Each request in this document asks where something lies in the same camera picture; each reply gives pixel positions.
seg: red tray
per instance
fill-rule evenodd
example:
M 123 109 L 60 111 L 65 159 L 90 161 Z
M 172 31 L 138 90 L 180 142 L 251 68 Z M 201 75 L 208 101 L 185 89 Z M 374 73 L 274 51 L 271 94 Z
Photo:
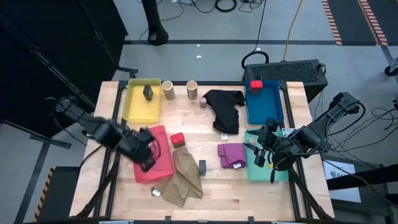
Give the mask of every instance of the red tray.
M 159 141 L 161 154 L 160 157 L 156 159 L 155 165 L 150 170 L 148 170 L 148 172 L 143 172 L 139 165 L 134 163 L 132 164 L 134 168 L 134 176 L 137 183 L 154 182 L 155 180 L 170 177 L 174 174 L 173 160 L 170 154 L 169 142 L 167 141 L 167 135 L 164 126 L 156 126 L 150 128 L 149 130 Z M 156 143 L 151 145 L 154 157 L 159 155 L 159 151 L 155 147 Z

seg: black cloth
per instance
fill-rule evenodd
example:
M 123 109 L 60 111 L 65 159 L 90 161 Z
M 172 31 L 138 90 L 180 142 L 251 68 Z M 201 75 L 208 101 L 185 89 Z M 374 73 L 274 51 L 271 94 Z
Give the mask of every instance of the black cloth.
M 234 105 L 244 106 L 242 91 L 210 90 L 204 96 L 216 113 L 213 127 L 228 134 L 239 133 L 239 115 Z

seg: red cube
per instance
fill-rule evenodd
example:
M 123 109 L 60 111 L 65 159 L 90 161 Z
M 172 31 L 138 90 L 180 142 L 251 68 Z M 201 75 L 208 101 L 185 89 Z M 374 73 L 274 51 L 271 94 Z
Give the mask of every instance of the red cube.
M 250 81 L 250 94 L 260 94 L 262 89 L 262 81 L 261 80 L 252 80 Z
M 172 136 L 170 136 L 170 140 L 172 141 L 174 148 L 185 145 L 185 138 L 184 134 L 182 133 L 173 134 Z

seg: yellow cable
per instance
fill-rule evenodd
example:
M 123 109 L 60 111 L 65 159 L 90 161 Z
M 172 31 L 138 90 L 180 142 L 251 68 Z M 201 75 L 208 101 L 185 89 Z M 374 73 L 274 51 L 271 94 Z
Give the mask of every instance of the yellow cable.
M 297 11 L 296 11 L 296 15 L 294 15 L 292 24 L 290 25 L 289 34 L 287 34 L 286 47 L 285 47 L 285 53 L 284 53 L 284 60 L 285 60 L 286 53 L 287 53 L 287 47 L 289 46 L 290 33 L 292 31 L 294 21 L 296 20 L 297 14 L 299 13 L 299 10 L 300 10 L 302 4 L 303 4 L 303 0 L 300 0 L 300 4 L 298 5 Z

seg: yellow tray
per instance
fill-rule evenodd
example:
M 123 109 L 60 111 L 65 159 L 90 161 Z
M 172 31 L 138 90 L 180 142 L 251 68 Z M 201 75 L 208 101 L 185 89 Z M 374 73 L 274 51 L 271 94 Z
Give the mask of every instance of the yellow tray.
M 144 97 L 144 85 L 150 85 L 154 95 L 151 101 Z M 123 118 L 131 123 L 156 123 L 160 116 L 162 97 L 159 78 L 132 78 L 127 86 Z

